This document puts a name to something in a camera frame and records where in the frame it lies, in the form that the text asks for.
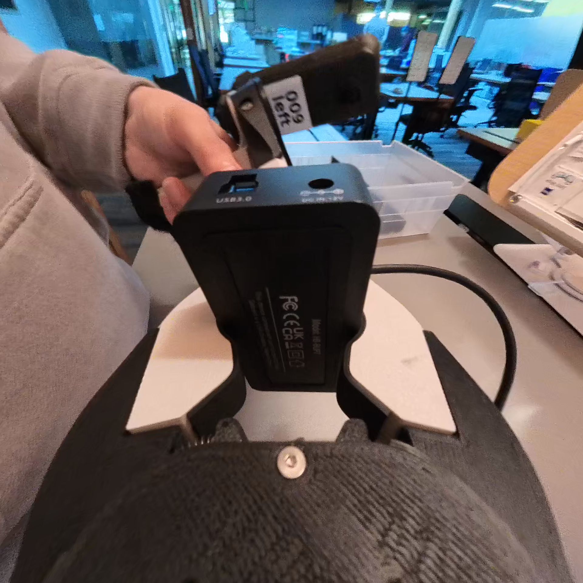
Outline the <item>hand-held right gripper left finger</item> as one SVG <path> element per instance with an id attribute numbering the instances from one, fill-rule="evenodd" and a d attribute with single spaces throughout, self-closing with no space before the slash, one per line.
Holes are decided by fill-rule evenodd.
<path id="1" fill-rule="evenodd" d="M 241 410 L 246 396 L 237 354 L 204 294 L 192 293 L 158 328 L 127 432 L 177 427 L 187 440 L 203 440 Z"/>

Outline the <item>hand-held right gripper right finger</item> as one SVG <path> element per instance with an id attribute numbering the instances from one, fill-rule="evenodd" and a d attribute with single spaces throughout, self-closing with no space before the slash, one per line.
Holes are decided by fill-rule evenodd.
<path id="1" fill-rule="evenodd" d="M 360 419 L 373 440 L 408 429 L 456 433 L 422 326 L 374 281 L 368 284 L 363 328 L 347 350 L 336 400 L 337 432 L 346 420 Z"/>

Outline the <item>black usb hub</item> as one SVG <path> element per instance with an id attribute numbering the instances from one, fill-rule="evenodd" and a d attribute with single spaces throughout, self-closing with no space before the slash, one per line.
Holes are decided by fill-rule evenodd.
<path id="1" fill-rule="evenodd" d="M 330 163 L 211 174 L 171 235 L 252 388 L 335 392 L 379 230 L 361 172 Z"/>

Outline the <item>person's left forearm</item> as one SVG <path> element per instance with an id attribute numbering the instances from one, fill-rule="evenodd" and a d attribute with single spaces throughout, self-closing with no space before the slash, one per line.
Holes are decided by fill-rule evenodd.
<path id="1" fill-rule="evenodd" d="M 36 54 L 1 32 L 1 109 L 25 149 L 62 184 L 99 193 L 127 186 L 125 122 L 139 87 L 156 86 L 73 51 Z"/>

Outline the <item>person's left hand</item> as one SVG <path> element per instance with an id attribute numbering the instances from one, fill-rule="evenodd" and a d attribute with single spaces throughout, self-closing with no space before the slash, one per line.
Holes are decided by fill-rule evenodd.
<path id="1" fill-rule="evenodd" d="M 129 94 L 123 140 L 129 175 L 162 189 L 160 205 L 170 223 L 191 197 L 182 179 L 242 169 L 232 138 L 203 108 L 156 87 Z"/>

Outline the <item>wooden office table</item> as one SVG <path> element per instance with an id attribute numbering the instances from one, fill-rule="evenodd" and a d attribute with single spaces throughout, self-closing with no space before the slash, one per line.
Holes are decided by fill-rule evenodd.
<path id="1" fill-rule="evenodd" d="M 392 137 L 393 141 L 400 135 L 399 119 L 402 115 L 412 112 L 414 106 L 434 104 L 451 107 L 454 103 L 454 98 L 437 91 L 425 89 L 418 84 L 409 84 L 406 82 L 398 83 L 382 83 L 380 86 L 381 93 L 388 96 L 390 104 L 396 104 L 395 108 L 388 107 L 390 112 L 390 121 L 392 123 Z"/>
<path id="2" fill-rule="evenodd" d="M 467 152 L 470 156 L 472 148 L 506 156 L 520 144 L 518 128 L 459 128 L 456 133 L 470 144 Z"/>

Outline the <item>sign board on stand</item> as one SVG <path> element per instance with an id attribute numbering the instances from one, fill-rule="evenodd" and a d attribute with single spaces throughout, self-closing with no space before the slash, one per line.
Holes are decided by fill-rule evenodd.
<path id="1" fill-rule="evenodd" d="M 438 81 L 440 87 L 456 84 L 475 43 L 474 37 L 459 36 L 456 39 L 452 53 Z"/>
<path id="2" fill-rule="evenodd" d="M 420 83 L 426 80 L 431 56 L 438 40 L 438 34 L 420 31 L 413 48 L 412 58 L 407 70 L 406 82 Z"/>

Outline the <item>person's grey sweater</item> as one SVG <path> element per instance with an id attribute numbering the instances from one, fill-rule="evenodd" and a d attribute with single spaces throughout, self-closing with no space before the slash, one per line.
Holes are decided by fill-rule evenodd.
<path id="1" fill-rule="evenodd" d="M 1 110 L 1 546 L 76 418 L 142 339 L 149 296 L 107 226 Z"/>

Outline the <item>clear plastic organizer bin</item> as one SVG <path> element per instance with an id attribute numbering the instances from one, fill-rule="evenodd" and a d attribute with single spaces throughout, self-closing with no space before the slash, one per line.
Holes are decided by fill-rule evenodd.
<path id="1" fill-rule="evenodd" d="M 426 155 L 392 142 L 288 142 L 294 165 L 355 166 L 380 217 L 379 240 L 431 233 L 469 179 Z"/>

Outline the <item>black office chair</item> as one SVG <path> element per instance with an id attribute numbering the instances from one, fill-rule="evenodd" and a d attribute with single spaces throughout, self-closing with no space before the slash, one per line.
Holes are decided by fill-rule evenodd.
<path id="1" fill-rule="evenodd" d="M 493 114 L 487 126 L 517 128 L 530 117 L 530 104 L 543 69 L 519 64 L 509 65 L 504 72 L 510 74 L 510 81 L 493 99 Z"/>
<path id="2" fill-rule="evenodd" d="M 179 68 L 175 74 L 167 77 L 153 75 L 152 80 L 160 89 L 174 93 L 181 98 L 203 107 L 195 98 L 184 68 Z"/>

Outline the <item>black flat slab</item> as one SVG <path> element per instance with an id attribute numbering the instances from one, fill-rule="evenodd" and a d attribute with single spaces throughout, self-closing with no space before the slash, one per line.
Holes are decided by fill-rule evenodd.
<path id="1" fill-rule="evenodd" d="M 534 240 L 463 194 L 454 198 L 444 215 L 491 254 L 498 244 L 535 244 Z"/>

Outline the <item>clear plastic bag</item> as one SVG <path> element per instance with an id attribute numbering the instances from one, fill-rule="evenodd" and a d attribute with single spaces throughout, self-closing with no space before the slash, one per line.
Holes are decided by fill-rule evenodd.
<path id="1" fill-rule="evenodd" d="M 493 252 L 582 335 L 582 257 L 550 244 L 497 244 Z"/>

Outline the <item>wooden board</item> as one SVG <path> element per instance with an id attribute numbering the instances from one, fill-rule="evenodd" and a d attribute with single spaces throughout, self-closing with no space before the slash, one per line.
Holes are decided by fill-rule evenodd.
<path id="1" fill-rule="evenodd" d="M 582 70 L 567 69 L 542 109 L 542 123 L 496 167 L 488 183 L 490 199 L 509 205 L 511 187 L 582 124 Z"/>

